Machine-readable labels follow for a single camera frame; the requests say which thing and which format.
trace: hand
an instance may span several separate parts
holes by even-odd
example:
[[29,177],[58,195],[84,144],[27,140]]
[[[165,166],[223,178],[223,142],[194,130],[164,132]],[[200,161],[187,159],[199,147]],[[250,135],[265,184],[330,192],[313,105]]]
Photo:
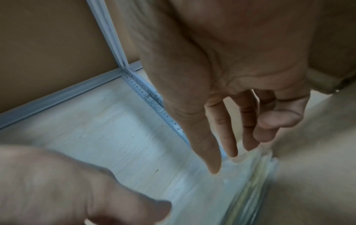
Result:
[[171,209],[104,168],[30,147],[0,147],[0,224],[153,225]]
[[226,153],[238,154],[224,98],[240,108],[247,150],[302,120],[321,0],[117,1],[165,109],[212,173],[221,157],[206,114]]

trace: cardboard wall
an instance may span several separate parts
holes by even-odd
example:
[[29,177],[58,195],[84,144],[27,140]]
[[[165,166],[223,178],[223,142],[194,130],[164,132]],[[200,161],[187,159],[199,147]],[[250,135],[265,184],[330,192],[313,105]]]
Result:
[[3,1],[0,30],[0,113],[118,67],[86,0]]

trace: blurred object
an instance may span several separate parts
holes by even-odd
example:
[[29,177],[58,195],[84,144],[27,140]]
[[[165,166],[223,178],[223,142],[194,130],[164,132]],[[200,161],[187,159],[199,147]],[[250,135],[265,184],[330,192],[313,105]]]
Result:
[[311,46],[312,89],[335,93],[356,75],[356,1],[326,0]]

